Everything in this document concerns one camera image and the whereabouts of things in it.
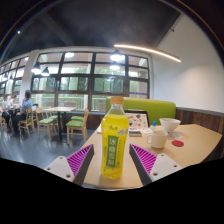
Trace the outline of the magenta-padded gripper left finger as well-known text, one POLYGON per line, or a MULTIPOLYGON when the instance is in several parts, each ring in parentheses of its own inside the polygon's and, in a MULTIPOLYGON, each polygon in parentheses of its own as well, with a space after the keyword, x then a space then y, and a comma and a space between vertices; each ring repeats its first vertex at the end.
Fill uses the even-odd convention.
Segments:
POLYGON ((45 170, 81 186, 94 155, 92 144, 74 152, 68 157, 59 156, 45 170))

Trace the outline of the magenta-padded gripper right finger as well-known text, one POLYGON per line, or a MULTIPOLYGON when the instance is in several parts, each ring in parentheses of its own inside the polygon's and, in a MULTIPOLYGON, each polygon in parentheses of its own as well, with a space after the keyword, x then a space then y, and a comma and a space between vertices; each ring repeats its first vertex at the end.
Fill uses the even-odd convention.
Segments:
POLYGON ((134 144, 130 145, 129 154, 132 157, 143 185, 147 185, 182 169, 178 163, 165 153, 156 155, 134 144))

